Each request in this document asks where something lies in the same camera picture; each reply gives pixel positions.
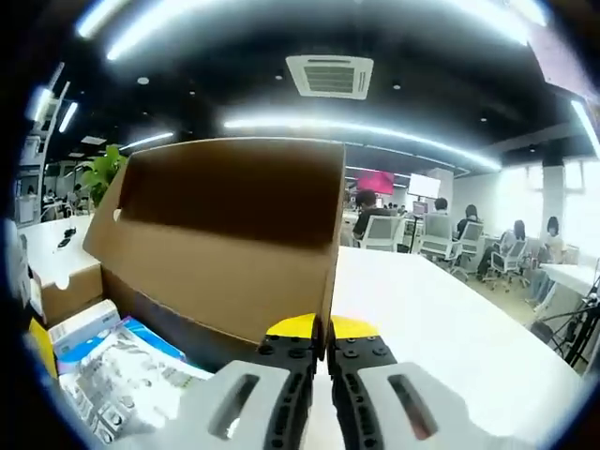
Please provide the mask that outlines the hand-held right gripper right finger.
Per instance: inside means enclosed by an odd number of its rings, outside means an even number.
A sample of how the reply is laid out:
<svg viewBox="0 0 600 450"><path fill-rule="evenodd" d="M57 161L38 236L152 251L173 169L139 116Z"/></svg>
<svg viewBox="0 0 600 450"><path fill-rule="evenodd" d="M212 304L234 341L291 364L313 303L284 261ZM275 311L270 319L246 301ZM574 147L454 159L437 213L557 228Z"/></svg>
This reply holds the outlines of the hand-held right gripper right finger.
<svg viewBox="0 0 600 450"><path fill-rule="evenodd" d="M327 366L347 449L490 449L465 401L413 363L399 363L367 322L331 318Z"/></svg>

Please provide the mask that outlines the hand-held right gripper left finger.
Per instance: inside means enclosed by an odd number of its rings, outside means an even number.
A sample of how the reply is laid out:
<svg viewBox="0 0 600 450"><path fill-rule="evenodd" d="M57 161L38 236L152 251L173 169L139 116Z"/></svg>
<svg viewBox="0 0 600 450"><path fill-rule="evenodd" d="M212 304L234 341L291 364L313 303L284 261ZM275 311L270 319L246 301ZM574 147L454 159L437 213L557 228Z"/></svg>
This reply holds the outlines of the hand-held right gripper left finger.
<svg viewBox="0 0 600 450"><path fill-rule="evenodd" d="M255 353L182 398L182 449L298 449L320 350L314 313L284 319Z"/></svg>

